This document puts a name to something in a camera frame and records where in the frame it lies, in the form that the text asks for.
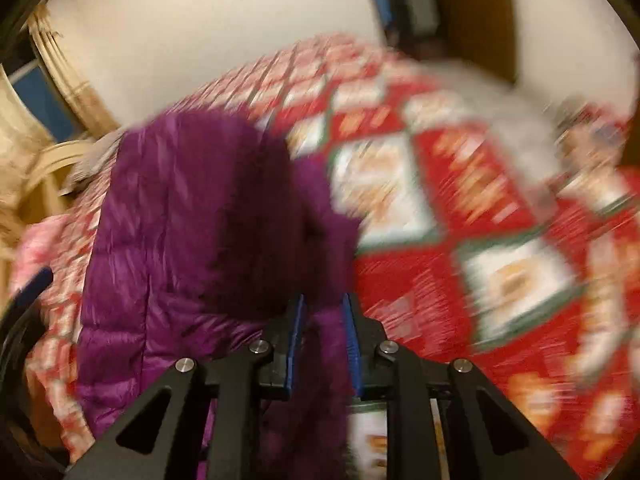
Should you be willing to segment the purple quilted down jacket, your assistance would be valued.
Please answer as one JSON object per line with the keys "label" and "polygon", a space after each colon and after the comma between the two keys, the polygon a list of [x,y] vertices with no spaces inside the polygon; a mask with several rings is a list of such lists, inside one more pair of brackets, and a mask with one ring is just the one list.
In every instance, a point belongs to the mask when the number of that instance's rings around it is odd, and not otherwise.
{"label": "purple quilted down jacket", "polygon": [[219,110],[128,131],[86,272],[77,394],[101,437],[178,359],[222,358],[303,300],[288,402],[265,412],[257,472],[341,479],[350,396],[342,300],[358,224],[326,170],[282,136]]}

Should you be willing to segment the pink pillow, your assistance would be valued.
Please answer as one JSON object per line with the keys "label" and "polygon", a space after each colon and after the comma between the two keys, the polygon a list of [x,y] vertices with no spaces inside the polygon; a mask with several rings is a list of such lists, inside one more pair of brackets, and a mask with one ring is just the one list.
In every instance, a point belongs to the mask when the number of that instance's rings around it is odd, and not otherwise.
{"label": "pink pillow", "polygon": [[67,214],[50,216],[30,224],[15,251],[9,279],[9,293],[15,294],[40,268],[53,258],[53,248],[65,226]]}

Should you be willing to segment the cream wooden headboard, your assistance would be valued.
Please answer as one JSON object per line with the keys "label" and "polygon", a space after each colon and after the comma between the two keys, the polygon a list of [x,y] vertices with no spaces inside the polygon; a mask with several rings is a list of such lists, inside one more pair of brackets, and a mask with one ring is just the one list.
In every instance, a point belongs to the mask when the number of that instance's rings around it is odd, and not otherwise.
{"label": "cream wooden headboard", "polygon": [[66,211],[63,181],[92,144],[90,140],[73,140],[48,146],[32,160],[26,174],[9,165],[1,168],[2,259],[13,258],[13,248],[26,226]]}

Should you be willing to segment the beige patterned left curtain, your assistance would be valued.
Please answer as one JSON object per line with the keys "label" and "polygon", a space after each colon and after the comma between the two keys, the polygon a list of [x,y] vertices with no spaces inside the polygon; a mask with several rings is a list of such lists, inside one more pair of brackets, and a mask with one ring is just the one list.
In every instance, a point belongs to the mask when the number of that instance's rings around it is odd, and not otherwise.
{"label": "beige patterned left curtain", "polygon": [[3,67],[0,74],[1,207],[15,209],[32,165],[54,139],[15,92]]}

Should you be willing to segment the beige patterned curtain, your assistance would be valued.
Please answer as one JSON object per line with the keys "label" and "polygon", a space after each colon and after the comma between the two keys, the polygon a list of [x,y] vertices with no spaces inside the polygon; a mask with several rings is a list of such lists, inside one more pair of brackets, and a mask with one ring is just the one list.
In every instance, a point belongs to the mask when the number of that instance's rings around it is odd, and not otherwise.
{"label": "beige patterned curtain", "polygon": [[62,35],[53,27],[45,3],[27,20],[30,38],[63,100],[93,138],[116,130],[119,123],[81,70],[67,56]]}
{"label": "beige patterned curtain", "polygon": [[32,165],[54,139],[15,92],[3,67],[0,74],[1,207],[15,209]]}

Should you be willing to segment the red patchwork bear bedspread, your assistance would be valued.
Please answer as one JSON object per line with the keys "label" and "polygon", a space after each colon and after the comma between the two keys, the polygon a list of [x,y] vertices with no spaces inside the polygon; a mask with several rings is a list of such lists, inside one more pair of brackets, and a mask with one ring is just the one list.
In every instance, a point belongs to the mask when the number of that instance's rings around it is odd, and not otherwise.
{"label": "red patchwork bear bedspread", "polygon": [[[232,70],[163,114],[183,110],[241,116],[292,158],[322,162],[333,210],[358,224],[350,284],[393,335],[427,358],[479,358],[579,478],[623,455],[639,426],[629,370],[617,349],[588,356],[587,340],[623,333],[638,275],[626,274],[620,306],[597,302],[582,287],[593,221],[572,200],[550,226],[537,220],[454,93],[333,36]],[[30,359],[73,460],[96,438],[77,394],[80,307],[120,142],[63,226]]]}

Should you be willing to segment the beige patterned right curtain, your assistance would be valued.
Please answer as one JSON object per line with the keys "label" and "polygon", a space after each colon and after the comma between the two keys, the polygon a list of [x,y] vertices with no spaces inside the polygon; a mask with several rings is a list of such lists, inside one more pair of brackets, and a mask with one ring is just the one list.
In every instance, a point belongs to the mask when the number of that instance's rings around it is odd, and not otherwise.
{"label": "beige patterned right curtain", "polygon": [[116,130],[119,123],[81,70],[67,56],[62,35],[53,27],[45,3],[27,20],[30,38],[63,100],[93,138]]}

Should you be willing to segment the dark window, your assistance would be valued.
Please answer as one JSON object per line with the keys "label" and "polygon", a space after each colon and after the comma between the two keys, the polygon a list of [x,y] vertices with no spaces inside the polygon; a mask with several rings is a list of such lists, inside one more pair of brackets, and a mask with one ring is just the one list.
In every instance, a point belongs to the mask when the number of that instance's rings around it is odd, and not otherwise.
{"label": "dark window", "polygon": [[68,141],[77,133],[77,127],[50,89],[36,61],[16,70],[9,76],[9,81],[28,110],[49,130],[56,142]]}

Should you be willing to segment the brown wooden door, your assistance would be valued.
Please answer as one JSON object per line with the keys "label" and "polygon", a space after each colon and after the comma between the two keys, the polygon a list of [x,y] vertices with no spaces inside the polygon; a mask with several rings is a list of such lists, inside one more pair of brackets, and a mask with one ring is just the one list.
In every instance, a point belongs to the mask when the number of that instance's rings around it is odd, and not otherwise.
{"label": "brown wooden door", "polygon": [[448,49],[497,78],[516,81],[513,0],[436,0]]}

